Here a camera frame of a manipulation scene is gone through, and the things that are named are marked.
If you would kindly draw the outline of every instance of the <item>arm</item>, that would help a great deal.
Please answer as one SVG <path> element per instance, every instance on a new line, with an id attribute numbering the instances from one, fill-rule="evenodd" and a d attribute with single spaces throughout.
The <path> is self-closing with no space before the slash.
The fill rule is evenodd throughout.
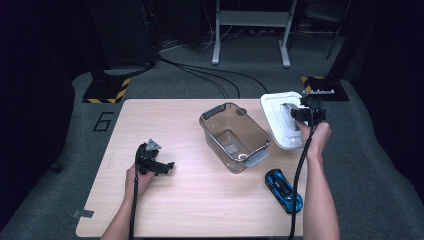
<path id="1" fill-rule="evenodd" d="M 154 176 L 154 172 L 148 172 L 146 175 L 138 174 L 138 199 L 147 189 L 150 180 Z M 127 170 L 127 176 L 125 179 L 125 194 L 122 200 L 121 207 L 116 213 L 115 217 L 110 222 L 106 231 L 100 239 L 123 239 L 127 240 L 130 231 L 130 217 L 132 211 L 132 203 L 134 198 L 134 178 L 135 178 L 135 166 Z"/>
<path id="2" fill-rule="evenodd" d="M 302 141 L 306 142 L 310 128 L 303 122 L 298 122 L 298 125 Z M 320 123 L 312 136 L 306 155 L 308 178 L 303 213 L 304 239 L 340 239 L 337 211 L 325 177 L 322 158 L 330 134 L 330 125 L 326 122 Z"/>

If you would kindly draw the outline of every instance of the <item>wooden table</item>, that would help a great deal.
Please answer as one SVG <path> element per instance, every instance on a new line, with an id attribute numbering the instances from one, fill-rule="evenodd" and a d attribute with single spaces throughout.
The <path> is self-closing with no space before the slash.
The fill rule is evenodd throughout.
<path id="1" fill-rule="evenodd" d="M 125 170 L 138 146 L 150 138 L 162 146 L 156 161 L 175 162 L 168 175 L 153 178 L 137 205 L 135 236 L 270 237 L 287 236 L 291 217 L 264 183 L 267 171 L 282 169 L 293 182 L 301 149 L 286 151 L 273 141 L 269 156 L 239 174 L 231 173 L 206 143 L 200 115 L 225 102 L 247 110 L 268 134 L 259 99 L 133 99 L 118 117 L 85 210 L 76 229 L 80 237 L 99 237 L 117 212 Z M 306 162 L 298 192 L 305 196 Z M 303 235 L 303 210 L 295 235 Z"/>

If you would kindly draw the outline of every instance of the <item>blue toy car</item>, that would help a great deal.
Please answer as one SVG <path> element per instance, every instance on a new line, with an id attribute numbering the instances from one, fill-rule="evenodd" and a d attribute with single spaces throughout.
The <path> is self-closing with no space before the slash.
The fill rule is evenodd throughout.
<path id="1" fill-rule="evenodd" d="M 278 202 L 284 208 L 286 213 L 292 213 L 293 187 L 284 177 L 280 169 L 272 169 L 265 175 L 265 184 L 277 198 Z M 303 207 L 302 197 L 297 194 L 296 213 Z"/>

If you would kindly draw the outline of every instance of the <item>clear plastic container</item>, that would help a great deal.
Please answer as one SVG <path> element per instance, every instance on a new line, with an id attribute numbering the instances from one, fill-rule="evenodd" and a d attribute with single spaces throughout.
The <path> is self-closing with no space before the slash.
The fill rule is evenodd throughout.
<path id="1" fill-rule="evenodd" d="M 234 103 L 204 112 L 199 123 L 209 147 L 232 173 L 240 173 L 268 156 L 269 135 Z"/>

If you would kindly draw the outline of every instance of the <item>cable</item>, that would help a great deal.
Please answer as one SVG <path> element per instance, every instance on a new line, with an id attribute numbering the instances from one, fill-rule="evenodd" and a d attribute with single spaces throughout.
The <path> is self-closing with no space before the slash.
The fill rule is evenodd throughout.
<path id="1" fill-rule="evenodd" d="M 164 40 L 162 44 L 160 44 L 160 50 L 159 52 L 168 51 L 177 47 L 183 47 L 183 46 L 189 46 L 189 45 L 178 45 L 181 40 L 175 39 L 175 40 Z"/>
<path id="2" fill-rule="evenodd" d="M 219 85 L 217 82 L 212 81 L 212 80 L 210 80 L 210 79 L 208 79 L 208 78 L 206 78 L 206 77 L 202 77 L 202 76 L 200 76 L 200 75 L 198 75 L 198 74 L 195 74 L 195 73 L 193 73 L 193 72 L 190 72 L 190 70 L 185 69 L 185 68 L 183 68 L 183 67 L 180 67 L 180 66 L 176 66 L 176 67 L 178 67 L 178 68 L 180 68 L 181 70 L 183 70 L 183 71 L 185 71 L 185 72 L 188 72 L 188 73 L 190 73 L 190 74 L 192 74 L 192 75 L 194 75 L 194 76 L 196 76 L 196 77 L 199 77 L 199 78 L 201 78 L 201 79 L 203 79 L 203 80 L 205 80 L 205 81 L 208 81 L 208 82 L 212 83 L 213 85 L 215 85 L 215 86 L 217 86 L 217 87 L 218 87 L 218 89 L 221 91 L 222 96 L 223 96 L 224 98 L 228 98 L 228 93 L 227 93 L 227 92 L 225 91 L 225 89 L 224 89 L 221 85 Z"/>
<path id="3" fill-rule="evenodd" d="M 206 45 L 206 47 L 203 47 L 203 48 L 197 48 L 197 49 L 199 49 L 199 50 L 205 50 L 205 49 L 206 49 L 206 48 L 208 48 L 210 45 L 212 45 L 212 43 L 214 42 L 214 41 L 213 41 L 213 30 L 212 30 L 212 24 L 211 24 L 211 20 L 209 19 L 208 13 L 207 13 L 207 11 L 206 11 L 205 0 L 203 0 L 203 1 L 202 1 L 202 3 L 203 3 L 203 11 L 205 12 L 205 16 L 206 16 L 206 19 L 207 19 L 208 24 L 209 24 L 209 29 L 210 29 L 210 32 L 211 32 L 211 39 L 209 40 L 209 43 Z"/>
<path id="4" fill-rule="evenodd" d="M 140 69 L 140 70 L 137 70 L 137 71 L 134 71 L 134 72 L 120 74 L 120 75 L 110 75 L 110 74 L 108 74 L 108 75 L 111 76 L 112 78 L 131 78 L 131 77 L 134 77 L 134 76 L 137 76 L 137 75 L 140 75 L 144 72 L 149 71 L 154 66 L 155 66 L 155 64 L 148 64 L 143 69 Z"/>
<path id="5" fill-rule="evenodd" d="M 253 77 L 250 77 L 250 76 L 248 76 L 248 75 L 245 75 L 245 74 L 242 74 L 242 73 L 238 73 L 238 72 L 232 72 L 232 71 L 226 71 L 226 70 L 219 70 L 219 69 L 214 69 L 214 68 L 206 68 L 206 67 L 199 67 L 199 66 L 194 66 L 194 65 L 188 65 L 188 64 L 182 64 L 182 63 L 176 63 L 176 62 L 173 62 L 173 61 L 170 61 L 170 60 L 168 60 L 168 59 L 165 59 L 165 58 L 163 58 L 162 56 L 160 56 L 160 55 L 158 55 L 158 59 L 159 60 L 161 60 L 161 61 L 163 61 L 163 62 L 165 62 L 165 63 L 168 63 L 168 64 L 171 64 L 171 65 L 174 65 L 174 66 L 182 66 L 182 67 L 187 67 L 187 68 L 197 68 L 197 69 L 202 69 L 202 70 L 209 70 L 209 71 L 215 71 L 215 72 L 223 72 L 223 73 L 230 73 L 230 74 L 235 74 L 235 75 L 239 75 L 239 76 L 243 76 L 243 77 L 246 77 L 246 78 L 249 78 L 249 79 L 251 79 L 251 80 L 253 80 L 253 81 L 255 81 L 256 83 L 258 83 L 263 89 L 264 89 L 264 91 L 265 91 L 265 93 L 269 93 L 268 92 L 268 89 L 259 81 L 259 80 L 257 80 L 257 79 L 255 79 L 255 78 L 253 78 Z M 230 80 L 228 80 L 228 79 L 226 79 L 226 78 L 223 78 L 223 77 L 220 77 L 220 76 L 217 76 L 217 75 L 215 75 L 215 74 L 211 74 L 211 73 L 206 73 L 206 72 L 202 72 L 202 73 L 204 73 L 204 74 L 208 74 L 208 75 L 212 75 L 212 76 L 215 76 L 215 77 L 217 77 L 217 78 L 221 78 L 221 79 L 223 79 L 223 80 L 225 80 L 225 81 L 227 81 L 227 82 L 229 82 L 229 83 L 231 83 L 236 89 L 237 89 L 237 92 L 239 92 L 239 90 L 238 90 L 238 88 L 237 88 L 237 86 L 233 83 L 233 82 L 231 82 Z"/>
<path id="6" fill-rule="evenodd" d="M 245 38 L 251 38 L 251 37 L 252 36 L 237 37 L 236 38 L 236 37 L 234 37 L 234 34 L 231 34 L 231 37 L 224 36 L 224 37 L 221 37 L 220 39 L 221 39 L 221 42 L 228 43 L 228 42 L 231 42 L 234 39 L 245 39 Z M 193 46 L 193 44 L 185 43 L 182 40 L 174 40 L 174 42 L 177 42 L 177 43 L 181 42 L 181 45 L 174 44 L 174 46 L 169 46 L 169 47 L 168 46 L 162 46 L 161 47 L 162 50 L 160 50 L 159 52 L 162 53 L 162 52 L 166 52 L 166 51 L 173 50 L 173 49 L 180 48 L 180 47 L 191 47 L 191 46 Z M 212 43 L 215 43 L 215 41 L 214 40 L 212 40 L 212 41 L 209 40 L 206 43 L 200 43 L 200 45 L 207 45 L 207 47 L 209 47 Z M 198 48 L 198 47 L 196 47 L 196 49 L 198 49 L 198 50 L 204 50 L 207 47 L 205 47 L 205 48 Z"/>
<path id="7" fill-rule="evenodd" d="M 134 219 L 135 219 L 135 210 L 137 208 L 137 195 L 138 195 L 138 170 L 139 166 L 136 162 L 135 164 L 135 177 L 134 177 L 134 196 L 133 196 L 133 204 L 131 209 L 131 218 L 130 218 L 130 232 L 129 239 L 134 239 Z"/>
<path id="8" fill-rule="evenodd" d="M 238 89 L 238 87 L 237 87 L 237 85 L 235 85 L 233 82 L 231 82 L 230 80 L 228 80 L 228 79 L 226 79 L 226 78 L 224 78 L 224 77 L 220 77 L 220 76 L 218 76 L 218 75 L 216 75 L 216 74 L 212 74 L 212 73 L 207 73 L 207 72 L 202 72 L 202 71 L 199 71 L 199 70 L 194 70 L 194 69 L 190 69 L 191 71 L 194 71 L 194 72 L 198 72 L 198 73 L 203 73 L 203 74 L 207 74 L 207 75 L 210 75 L 210 76 L 214 76 L 214 77 L 217 77 L 217 78 L 220 78 L 220 79 L 222 79 L 222 80 L 224 80 L 224 81 L 226 81 L 226 82 L 228 82 L 228 83 L 230 83 L 231 85 L 233 85 L 234 86 L 234 88 L 236 89 L 236 91 L 237 91 L 237 98 L 240 98 L 240 90 Z"/>
<path id="9" fill-rule="evenodd" d="M 202 73 L 202 74 L 206 74 L 206 75 L 213 76 L 213 77 L 216 77 L 216 78 L 220 78 L 220 79 L 222 79 L 222 80 L 230 83 L 231 85 L 233 85 L 234 88 L 237 91 L 237 98 L 240 98 L 240 90 L 238 89 L 237 85 L 235 85 L 233 82 L 231 82 L 230 80 L 228 80 L 228 79 L 226 79 L 224 77 L 218 76 L 216 74 L 208 73 L 208 72 L 203 72 L 203 71 L 191 69 L 190 67 L 192 67 L 192 68 L 196 68 L 196 67 L 190 66 L 190 65 L 185 65 L 185 64 L 180 64 L 180 63 L 176 63 L 176 62 L 172 62 L 170 60 L 167 60 L 167 59 L 162 58 L 160 55 L 158 56 L 158 59 L 161 60 L 161 61 L 163 61 L 163 62 L 165 62 L 165 63 L 168 63 L 168 64 L 171 64 L 173 66 L 176 66 L 176 67 L 180 68 L 181 70 L 184 70 L 186 72 L 189 72 L 189 73 L 191 73 L 191 74 L 193 74 L 193 75 L 195 75 L 195 76 L 197 76 L 197 77 L 199 77 L 199 78 L 201 78 L 203 80 L 206 80 L 208 82 L 211 82 L 212 84 L 214 84 L 215 86 L 217 86 L 220 89 L 221 93 L 225 92 L 225 95 L 227 95 L 227 96 L 225 96 L 224 93 L 223 93 L 224 98 L 225 97 L 228 98 L 228 94 L 226 93 L 226 91 L 224 90 L 224 88 L 220 84 L 218 84 L 217 82 L 215 82 L 213 80 L 210 80 L 210 79 L 208 79 L 206 77 L 203 77 L 203 76 L 200 76 L 198 74 L 195 74 L 193 72 Z"/>
<path id="10" fill-rule="evenodd" d="M 309 149 L 309 145 L 311 144 L 312 141 L 312 135 L 314 134 L 315 130 L 316 130 L 316 126 L 314 125 L 314 115 L 313 115 L 313 110 L 310 109 L 311 111 L 311 130 L 309 131 L 309 137 L 305 142 L 305 147 L 303 148 L 302 154 L 300 155 L 300 160 L 299 163 L 297 165 L 297 169 L 296 169 L 296 174 L 294 176 L 294 181 L 293 181 L 293 199 L 292 199 L 292 214 L 291 214 L 291 228 L 290 228 L 290 235 L 289 235 L 289 240 L 292 240 L 294 237 L 294 231 L 296 228 L 296 202 L 297 202 L 297 185 L 299 182 L 299 177 L 300 177 L 300 173 L 302 171 L 302 167 L 303 167 L 303 162 L 305 161 L 306 158 L 306 154 L 308 153 L 308 149 Z"/>
<path id="11" fill-rule="evenodd" d="M 224 73 L 231 73 L 231 74 L 235 74 L 235 75 L 240 75 L 242 77 L 246 77 L 249 78 L 255 82 L 257 82 L 259 85 L 261 85 L 261 87 L 264 89 L 264 91 L 266 93 L 268 93 L 268 89 L 266 89 L 266 87 L 257 79 L 250 77 L 248 75 L 245 75 L 243 73 L 238 73 L 238 72 L 232 72 L 232 71 L 226 71 L 226 70 L 219 70 L 219 69 L 214 69 L 214 68 L 206 68 L 206 67 L 198 67 L 198 66 L 193 66 L 193 65 L 187 65 L 187 64 L 182 64 L 182 63 L 178 63 L 181 66 L 188 66 L 188 67 L 193 67 L 193 68 L 198 68 L 198 69 L 204 69 L 204 70 L 210 70 L 210 71 L 216 71 L 216 72 L 224 72 Z"/>
<path id="12" fill-rule="evenodd" d="M 236 11 L 238 11 L 239 9 L 240 9 L 240 2 L 241 2 L 241 0 L 239 0 L 238 1 L 238 3 L 237 3 L 237 10 Z M 229 28 L 228 28 L 228 30 L 224 33 L 224 35 L 222 35 L 222 37 L 220 37 L 219 38 L 219 40 L 221 40 L 221 39 L 224 39 L 225 38 L 225 36 L 227 36 L 227 34 L 231 31 L 231 29 L 233 28 L 233 25 L 231 25 Z"/>

